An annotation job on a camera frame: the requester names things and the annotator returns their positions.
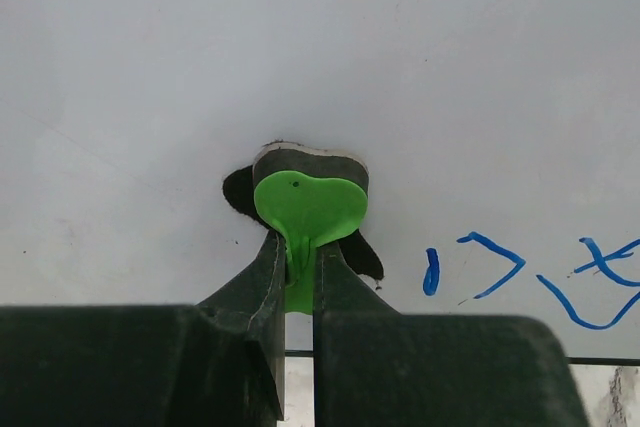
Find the green black whiteboard eraser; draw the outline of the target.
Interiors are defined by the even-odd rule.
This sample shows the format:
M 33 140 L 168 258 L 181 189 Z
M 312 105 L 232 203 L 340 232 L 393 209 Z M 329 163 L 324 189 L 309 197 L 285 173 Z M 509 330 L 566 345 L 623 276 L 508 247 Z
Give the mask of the green black whiteboard eraser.
M 357 275 L 384 278 L 379 256 L 360 232 L 368 209 L 369 171 L 357 156 L 295 142 L 263 146 L 252 164 L 229 174 L 228 204 L 285 241 L 285 311 L 313 310 L 318 250 L 337 242 Z

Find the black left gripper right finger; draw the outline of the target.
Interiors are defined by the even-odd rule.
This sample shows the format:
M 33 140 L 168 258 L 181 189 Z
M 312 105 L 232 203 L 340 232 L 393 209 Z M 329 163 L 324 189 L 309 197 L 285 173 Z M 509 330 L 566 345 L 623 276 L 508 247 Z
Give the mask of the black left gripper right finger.
M 319 426 L 585 426 L 564 351 L 542 322 L 410 315 L 346 264 L 317 254 L 314 405 Z

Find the white dry-erase whiteboard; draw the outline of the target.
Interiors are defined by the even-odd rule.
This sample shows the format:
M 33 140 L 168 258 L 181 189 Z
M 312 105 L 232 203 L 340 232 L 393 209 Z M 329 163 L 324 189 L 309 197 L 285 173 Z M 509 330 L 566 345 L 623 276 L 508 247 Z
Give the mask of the white dry-erase whiteboard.
M 1 0 L 1 300 L 195 302 L 274 140 L 370 175 L 395 309 L 639 354 L 639 0 Z

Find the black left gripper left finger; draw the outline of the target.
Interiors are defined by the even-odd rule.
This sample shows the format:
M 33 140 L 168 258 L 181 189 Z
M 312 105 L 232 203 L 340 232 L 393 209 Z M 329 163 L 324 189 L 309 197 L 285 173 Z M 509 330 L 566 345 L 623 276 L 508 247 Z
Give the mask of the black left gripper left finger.
M 5 426 L 274 426 L 284 416 L 286 249 L 195 305 L 1 311 Z

